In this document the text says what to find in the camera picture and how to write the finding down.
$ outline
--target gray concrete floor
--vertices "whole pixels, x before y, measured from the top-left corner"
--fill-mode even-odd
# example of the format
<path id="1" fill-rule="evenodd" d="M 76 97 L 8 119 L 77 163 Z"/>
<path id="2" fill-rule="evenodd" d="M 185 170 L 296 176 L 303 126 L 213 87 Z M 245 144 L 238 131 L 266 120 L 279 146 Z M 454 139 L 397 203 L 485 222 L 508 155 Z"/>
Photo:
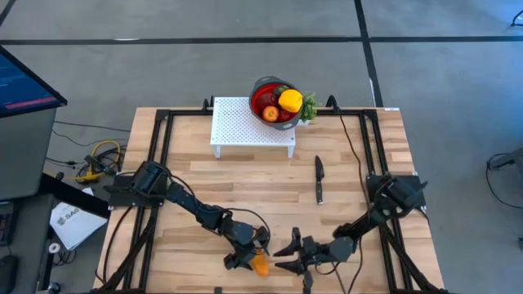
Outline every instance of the gray concrete floor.
<path id="1" fill-rule="evenodd" d="M 352 1 L 17 0 L 1 39 L 359 35 Z M 0 0 L 0 9 L 7 0 Z M 364 0 L 370 36 L 521 35 L 508 28 L 520 1 Z M 445 286 L 452 292 L 519 293 L 523 214 L 497 203 L 485 182 L 491 154 L 523 145 L 523 43 L 373 44 L 384 105 L 400 107 Z M 246 96 L 273 74 L 334 94 L 343 106 L 373 104 L 360 43 L 244 45 L 9 46 L 60 91 L 57 118 L 130 128 L 138 106 L 201 105 L 211 95 Z M 56 125 L 82 142 L 126 133 Z M 53 136 L 48 156 L 81 160 Z M 60 167 L 46 165 L 50 171 Z M 512 167 L 491 174 L 507 202 L 523 205 Z M 53 271 L 67 292 L 87 291 L 105 231 L 78 259 Z"/>

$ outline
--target kitchen knife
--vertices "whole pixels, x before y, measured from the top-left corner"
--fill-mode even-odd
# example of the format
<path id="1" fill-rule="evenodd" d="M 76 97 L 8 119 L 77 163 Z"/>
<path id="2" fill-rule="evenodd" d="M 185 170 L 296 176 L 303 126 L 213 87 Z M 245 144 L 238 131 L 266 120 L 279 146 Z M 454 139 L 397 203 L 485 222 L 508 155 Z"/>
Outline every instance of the kitchen knife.
<path id="1" fill-rule="evenodd" d="M 316 155 L 315 159 L 316 166 L 316 202 L 322 204 L 324 202 L 323 190 L 321 188 L 321 179 L 325 177 L 324 165 L 321 163 L 321 159 Z"/>

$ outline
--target wooden tabletop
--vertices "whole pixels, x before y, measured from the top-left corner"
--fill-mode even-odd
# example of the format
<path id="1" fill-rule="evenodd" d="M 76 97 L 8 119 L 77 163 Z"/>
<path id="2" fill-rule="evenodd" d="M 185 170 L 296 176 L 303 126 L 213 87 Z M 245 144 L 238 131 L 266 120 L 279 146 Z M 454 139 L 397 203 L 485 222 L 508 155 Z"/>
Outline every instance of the wooden tabletop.
<path id="1" fill-rule="evenodd" d="M 139 108 L 132 126 L 123 169 L 135 171 L 147 158 L 155 108 Z M 400 111 L 378 109 L 382 140 L 393 174 L 412 174 L 413 163 Z M 367 174 L 360 123 L 357 117 L 344 117 L 356 153 L 361 158 L 362 172 Z M 224 147 L 221 159 L 214 158 L 209 145 L 211 116 L 175 117 L 168 153 L 168 168 L 184 179 L 199 200 L 222 207 L 252 209 L 265 218 L 272 233 L 270 253 L 288 245 L 291 229 L 298 226 L 302 236 L 312 235 L 317 242 L 333 240 L 331 234 L 338 225 L 355 221 L 365 213 L 364 194 L 358 178 L 358 165 L 351 153 L 339 117 L 318 117 L 310 126 L 297 127 L 296 149 L 292 159 L 285 148 Z M 379 171 L 372 128 L 368 129 L 373 146 L 373 158 Z M 162 144 L 158 144 L 157 160 Z M 315 156 L 323 164 L 324 204 L 315 203 Z M 98 272 L 101 273 L 107 243 L 124 208 L 112 212 Z M 127 255 L 136 209 L 124 219 L 114 239 L 108 263 L 108 277 Z M 148 218 L 145 214 L 144 225 Z M 248 213 L 236 212 L 234 218 L 253 225 L 262 223 Z M 427 220 L 419 212 L 411 212 L 400 220 L 408 254 L 418 268 L 437 287 L 443 287 L 431 233 Z M 150 274 L 146 291 L 212 292 L 223 287 L 224 292 L 302 292 L 302 277 L 274 267 L 275 262 L 295 257 L 270 257 L 269 276 L 263 278 L 246 269 L 227 270 L 223 257 L 232 252 L 223 238 L 202 229 L 195 218 L 183 208 L 165 203 L 159 211 Z M 355 282 L 353 293 L 388 292 L 378 230 L 363 238 L 364 263 Z M 392 251 L 398 287 L 399 261 Z M 136 259 L 132 286 L 137 287 L 141 255 Z M 338 267 L 348 288 L 358 269 L 360 252 Z M 323 272 L 332 269 L 322 265 Z M 339 293 L 335 274 L 317 274 L 313 292 Z"/>

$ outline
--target yellow bell pepper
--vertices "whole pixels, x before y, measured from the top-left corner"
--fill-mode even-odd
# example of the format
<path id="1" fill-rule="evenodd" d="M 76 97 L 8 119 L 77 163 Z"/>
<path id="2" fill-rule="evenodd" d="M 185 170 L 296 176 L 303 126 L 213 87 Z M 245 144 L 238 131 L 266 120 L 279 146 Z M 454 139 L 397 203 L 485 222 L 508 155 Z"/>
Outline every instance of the yellow bell pepper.
<path id="1" fill-rule="evenodd" d="M 303 96 L 299 91 L 290 89 L 281 93 L 278 104 L 281 108 L 295 114 L 302 107 Z"/>

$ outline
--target orange object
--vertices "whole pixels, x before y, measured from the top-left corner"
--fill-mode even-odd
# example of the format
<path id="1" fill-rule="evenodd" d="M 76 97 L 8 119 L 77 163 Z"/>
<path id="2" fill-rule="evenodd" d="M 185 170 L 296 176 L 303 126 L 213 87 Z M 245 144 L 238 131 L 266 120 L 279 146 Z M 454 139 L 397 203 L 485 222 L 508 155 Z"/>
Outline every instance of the orange object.
<path id="1" fill-rule="evenodd" d="M 269 274 L 269 261 L 262 249 L 256 250 L 256 255 L 251 262 L 251 266 L 258 275 L 265 277 Z"/>
<path id="2" fill-rule="evenodd" d="M 275 106 L 267 106 L 263 109 L 262 117 L 269 123 L 275 122 L 278 115 L 279 110 Z"/>

